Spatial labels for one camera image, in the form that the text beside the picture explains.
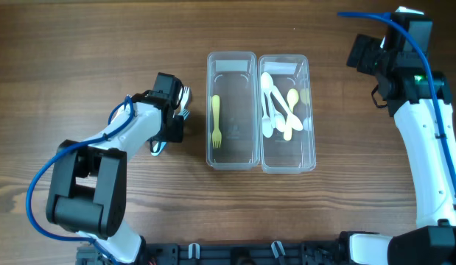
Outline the white plastic fork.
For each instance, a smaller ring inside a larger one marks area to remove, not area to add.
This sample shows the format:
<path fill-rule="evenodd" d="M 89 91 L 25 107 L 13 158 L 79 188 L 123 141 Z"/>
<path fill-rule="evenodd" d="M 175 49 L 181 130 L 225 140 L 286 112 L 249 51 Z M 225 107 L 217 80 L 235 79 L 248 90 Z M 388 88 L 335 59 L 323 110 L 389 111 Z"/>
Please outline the white plastic fork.
<path fill-rule="evenodd" d="M 183 94 L 182 94 L 182 98 L 180 101 L 180 112 L 179 112 L 179 115 L 182 116 L 184 120 L 186 120 L 189 116 L 188 106 L 189 106 L 189 102 L 190 102 L 190 96 L 191 96 L 190 87 L 185 86 L 183 88 Z"/>

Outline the white spoon crossing yellow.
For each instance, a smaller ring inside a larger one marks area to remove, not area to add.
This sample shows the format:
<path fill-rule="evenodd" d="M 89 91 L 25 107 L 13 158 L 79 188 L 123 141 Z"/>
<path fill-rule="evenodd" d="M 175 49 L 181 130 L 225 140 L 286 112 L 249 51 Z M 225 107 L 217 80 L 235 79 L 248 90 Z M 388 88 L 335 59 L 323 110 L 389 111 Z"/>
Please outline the white spoon crossing yellow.
<path fill-rule="evenodd" d="M 265 138 L 270 138 L 273 134 L 273 128 L 271 125 L 270 117 L 267 114 L 267 106 L 265 102 L 264 93 L 261 94 L 261 101 L 262 101 L 262 133 Z"/>

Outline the yellow plastic fork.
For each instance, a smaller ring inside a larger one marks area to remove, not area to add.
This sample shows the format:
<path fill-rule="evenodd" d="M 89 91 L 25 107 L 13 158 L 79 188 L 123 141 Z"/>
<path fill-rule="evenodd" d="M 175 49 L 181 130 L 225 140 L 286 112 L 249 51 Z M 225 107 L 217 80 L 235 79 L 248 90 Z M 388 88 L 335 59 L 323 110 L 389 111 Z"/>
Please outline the yellow plastic fork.
<path fill-rule="evenodd" d="M 219 149 L 222 143 L 222 133 L 220 131 L 220 97 L 218 95 L 213 95 L 211 103 L 214 121 L 212 144 L 215 149 Z"/>

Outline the white plastic spoon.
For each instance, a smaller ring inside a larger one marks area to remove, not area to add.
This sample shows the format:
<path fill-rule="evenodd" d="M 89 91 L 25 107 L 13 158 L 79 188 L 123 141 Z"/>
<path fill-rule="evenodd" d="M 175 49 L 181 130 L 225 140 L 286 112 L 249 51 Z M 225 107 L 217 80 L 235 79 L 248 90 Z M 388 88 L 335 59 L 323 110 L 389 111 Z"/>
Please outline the white plastic spoon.
<path fill-rule="evenodd" d="M 287 93 L 287 99 L 284 99 L 279 89 L 274 85 L 272 88 L 272 94 L 274 95 L 280 106 L 282 106 L 285 112 L 287 113 L 286 123 L 290 125 L 291 128 L 293 128 L 294 130 L 302 131 L 302 129 L 304 128 L 302 121 L 290 109 L 298 103 L 300 99 L 299 93 L 294 88 L 292 88 Z"/>
<path fill-rule="evenodd" d="M 285 127 L 286 127 L 285 118 L 283 117 L 283 115 L 278 110 L 276 110 L 275 105 L 273 105 L 273 113 L 274 113 L 274 120 L 275 120 L 275 124 L 276 124 L 276 129 L 279 132 L 283 133 L 285 131 Z"/>
<path fill-rule="evenodd" d="M 270 121 L 271 121 L 272 128 L 275 129 L 276 128 L 275 112 L 274 112 L 273 101 L 271 98 L 272 85 L 273 85 L 272 77 L 267 72 L 263 72 L 261 74 L 261 89 L 264 92 L 265 96 L 267 97 L 267 105 L 268 105 L 268 109 L 269 109 Z"/>

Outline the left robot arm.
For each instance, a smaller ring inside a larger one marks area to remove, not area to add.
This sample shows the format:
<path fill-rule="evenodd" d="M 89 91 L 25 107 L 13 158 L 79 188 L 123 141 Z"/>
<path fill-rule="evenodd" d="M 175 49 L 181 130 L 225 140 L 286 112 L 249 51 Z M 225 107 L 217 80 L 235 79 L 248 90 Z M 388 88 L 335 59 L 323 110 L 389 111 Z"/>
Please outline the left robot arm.
<path fill-rule="evenodd" d="M 127 162 L 145 144 L 183 140 L 176 114 L 183 83 L 159 73 L 151 90 L 128 96 L 108 125 L 85 141 L 64 141 L 52 159 L 46 218 L 93 244 L 112 264 L 145 264 L 146 241 L 124 221 Z"/>

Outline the yellow plastic spoon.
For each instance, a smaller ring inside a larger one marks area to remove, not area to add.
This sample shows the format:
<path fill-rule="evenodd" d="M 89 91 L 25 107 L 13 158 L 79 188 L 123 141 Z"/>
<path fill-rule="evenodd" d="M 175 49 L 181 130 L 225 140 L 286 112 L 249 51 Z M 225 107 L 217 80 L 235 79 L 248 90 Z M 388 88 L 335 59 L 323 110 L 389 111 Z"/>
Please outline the yellow plastic spoon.
<path fill-rule="evenodd" d="M 294 110 L 294 106 L 298 103 L 298 100 L 299 100 L 298 92 L 294 88 L 291 88 L 287 93 L 287 104 L 290 109 L 291 116 L 288 116 L 287 122 L 286 122 L 286 127 L 285 127 L 285 131 L 284 131 L 284 140 L 285 141 L 290 141 L 292 139 L 292 130 L 293 130 L 293 127 L 295 126 L 295 116 L 293 115 L 293 110 Z"/>

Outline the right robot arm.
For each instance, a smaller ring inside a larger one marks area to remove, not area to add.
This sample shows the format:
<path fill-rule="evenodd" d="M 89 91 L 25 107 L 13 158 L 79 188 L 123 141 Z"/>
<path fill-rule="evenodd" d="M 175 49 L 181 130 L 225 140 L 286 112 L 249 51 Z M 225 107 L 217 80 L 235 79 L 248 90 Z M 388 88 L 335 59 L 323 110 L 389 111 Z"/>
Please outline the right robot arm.
<path fill-rule="evenodd" d="M 348 66 L 376 78 L 409 160 L 416 228 L 399 236 L 345 232 L 354 264 L 456 264 L 456 140 L 452 95 L 427 51 L 432 20 L 423 13 L 352 13 L 387 25 L 383 38 L 358 35 Z"/>

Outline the light blue plastic fork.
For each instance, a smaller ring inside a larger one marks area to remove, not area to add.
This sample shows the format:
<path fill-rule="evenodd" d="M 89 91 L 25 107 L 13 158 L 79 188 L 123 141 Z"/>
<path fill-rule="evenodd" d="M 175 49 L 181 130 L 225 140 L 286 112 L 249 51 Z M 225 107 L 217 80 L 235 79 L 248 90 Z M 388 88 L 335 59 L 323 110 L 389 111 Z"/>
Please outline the light blue plastic fork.
<path fill-rule="evenodd" d="M 151 155 L 155 157 L 159 156 L 163 152 L 165 146 L 166 142 L 155 142 L 152 145 Z"/>

